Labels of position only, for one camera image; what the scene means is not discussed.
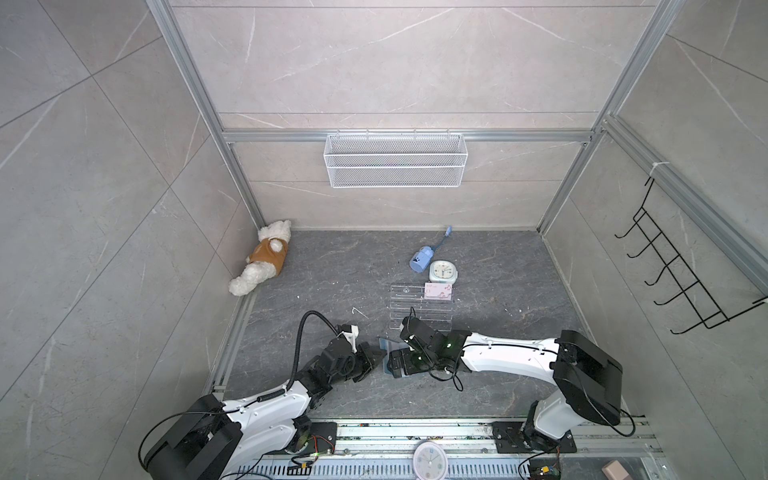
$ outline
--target alarm clock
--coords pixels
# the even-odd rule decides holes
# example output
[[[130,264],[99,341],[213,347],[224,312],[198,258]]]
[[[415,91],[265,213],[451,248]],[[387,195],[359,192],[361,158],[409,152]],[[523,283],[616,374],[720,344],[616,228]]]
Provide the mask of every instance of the alarm clock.
[[[435,260],[429,266],[429,281],[433,283],[455,283],[458,278],[456,265],[447,260]]]
[[[434,442],[424,442],[413,452],[413,471],[418,480],[443,480],[448,474],[448,456]]]

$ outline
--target zip tie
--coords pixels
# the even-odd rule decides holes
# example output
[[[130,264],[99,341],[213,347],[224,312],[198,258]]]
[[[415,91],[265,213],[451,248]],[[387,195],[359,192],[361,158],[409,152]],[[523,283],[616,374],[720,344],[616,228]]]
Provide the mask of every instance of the zip tie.
[[[669,162],[654,162],[653,167],[650,168],[650,172],[648,172],[648,177],[654,174],[654,170],[656,170],[656,167],[659,165],[665,165],[669,164]]]

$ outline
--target gray marble floor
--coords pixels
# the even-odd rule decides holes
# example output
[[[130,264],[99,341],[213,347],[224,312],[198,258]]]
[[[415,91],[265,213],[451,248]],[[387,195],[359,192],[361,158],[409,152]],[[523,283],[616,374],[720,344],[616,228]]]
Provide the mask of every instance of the gray marble floor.
[[[257,287],[257,301],[227,384],[228,399],[273,388],[290,375],[296,329],[307,310],[355,323],[359,341],[397,339],[389,328],[389,286],[420,283],[410,256],[438,232],[297,231],[283,272]],[[549,254],[536,232],[454,232],[435,255],[458,267],[453,327],[491,336],[540,339],[581,330]],[[331,333],[307,321],[302,364]],[[426,374],[394,379],[379,367],[359,383],[334,387],[313,417],[523,416],[553,387],[500,372],[461,375],[465,391]]]

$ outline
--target black wire hook rack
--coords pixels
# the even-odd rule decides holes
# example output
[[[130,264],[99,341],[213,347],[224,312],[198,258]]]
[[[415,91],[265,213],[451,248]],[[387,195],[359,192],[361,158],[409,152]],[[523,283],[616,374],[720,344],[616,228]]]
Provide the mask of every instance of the black wire hook rack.
[[[645,210],[645,202],[646,202],[646,200],[648,200],[648,194],[650,193],[650,189],[654,185],[654,179],[652,177],[649,177],[648,180],[646,180],[645,184],[648,186],[648,189],[645,192],[645,197],[643,198],[643,203],[640,205],[640,208],[637,210],[636,214],[632,216],[632,220],[634,221],[632,223],[632,226],[629,228],[629,230],[627,230],[627,232],[624,235],[614,235],[614,237],[616,237],[616,238],[624,238],[627,235],[629,235],[629,233],[632,230],[634,230],[634,228],[636,227],[643,234],[645,239],[648,240],[648,243],[646,244],[645,247],[643,247],[642,250],[640,250],[640,252],[638,254],[630,255],[628,253],[627,257],[637,258],[640,255],[642,255],[643,252],[645,252],[645,250],[648,250],[648,247],[650,247],[650,248],[653,249],[654,252],[656,252],[656,254],[658,255],[659,259],[661,259],[661,262],[664,264],[664,266],[661,267],[661,271],[659,272],[659,275],[656,277],[656,280],[654,280],[653,282],[650,282],[650,283],[647,280],[644,280],[645,284],[648,285],[648,286],[656,285],[658,283],[658,281],[661,279],[661,276],[664,275],[664,271],[666,270],[667,272],[670,273],[670,275],[672,276],[672,279],[675,281],[677,286],[680,288],[680,291],[678,293],[676,293],[672,298],[667,300],[666,302],[659,303],[656,300],[654,300],[654,303],[656,305],[659,305],[659,306],[667,305],[669,302],[671,302],[672,300],[675,300],[676,298],[678,298],[679,296],[682,295],[682,296],[685,296],[685,299],[688,300],[688,303],[690,304],[691,308],[694,309],[694,312],[696,312],[696,315],[699,317],[699,322],[698,323],[695,323],[692,326],[689,326],[688,328],[686,328],[684,330],[681,330],[680,332],[675,332],[672,329],[670,329],[670,332],[672,332],[674,335],[680,335],[682,333],[691,331],[692,329],[696,328],[699,325],[704,325],[704,327],[706,327],[707,329],[713,329],[716,326],[722,325],[725,322],[729,322],[732,319],[735,319],[739,315],[743,315],[744,313],[747,313],[750,310],[756,309],[758,306],[764,305],[765,304],[765,300],[768,300],[768,296],[764,296],[761,299],[755,300],[754,302],[752,302],[752,306],[750,306],[749,308],[744,309],[744,310],[738,312],[735,315],[728,316],[728,315],[725,314],[725,312],[723,311],[723,308],[720,307],[720,304],[717,303],[717,301],[712,297],[712,294],[710,293],[709,290],[707,290],[707,288],[701,282],[701,279],[699,278],[698,275],[696,275],[696,272],[694,272],[694,269],[692,269],[690,267],[690,265],[688,265],[688,262],[685,260],[685,258],[682,255],[680,255],[680,251],[677,249],[676,246],[674,246],[674,243],[672,243],[670,241],[669,237],[667,237],[667,234],[664,233],[664,231],[659,227],[658,223],[656,223],[656,220],[654,220],[654,218],[648,213],[648,210]],[[656,229],[658,230],[659,233],[657,233],[653,238],[651,238],[648,235],[648,232],[646,232],[643,229],[643,226],[640,225],[640,220],[642,220],[643,218],[647,218],[654,225],[654,227],[656,227]],[[674,250],[675,255],[669,261],[664,260],[664,257],[661,256],[661,253],[656,248],[656,245],[654,245],[654,242],[656,240],[658,240],[659,238],[664,238],[667,241],[667,243],[672,247],[672,250]],[[680,282],[680,280],[674,274],[674,272],[670,268],[670,265],[672,265],[672,263],[675,262],[676,260],[680,260],[681,262],[683,262],[683,264],[685,265],[685,268],[694,277],[694,282],[692,284],[683,287],[683,284]],[[710,300],[712,300],[712,303],[714,304],[714,306],[717,308],[717,311],[715,313],[713,313],[712,315],[709,315],[707,318],[704,318],[701,315],[701,312],[696,307],[696,305],[694,304],[693,300],[688,296],[688,290],[690,290],[691,288],[693,288],[696,285],[700,285],[701,286],[702,290],[707,294],[707,296],[710,298]],[[718,315],[722,315],[723,319],[720,320],[717,323],[714,323],[713,325],[707,325],[707,321],[708,320],[711,320],[711,319],[715,318]]]

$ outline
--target wire mesh basket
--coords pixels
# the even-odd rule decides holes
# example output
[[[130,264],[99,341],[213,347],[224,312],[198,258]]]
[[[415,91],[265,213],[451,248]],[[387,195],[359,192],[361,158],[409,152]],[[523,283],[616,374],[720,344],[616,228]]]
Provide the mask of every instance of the wire mesh basket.
[[[458,187],[467,163],[461,134],[331,134],[323,152],[333,188]]]

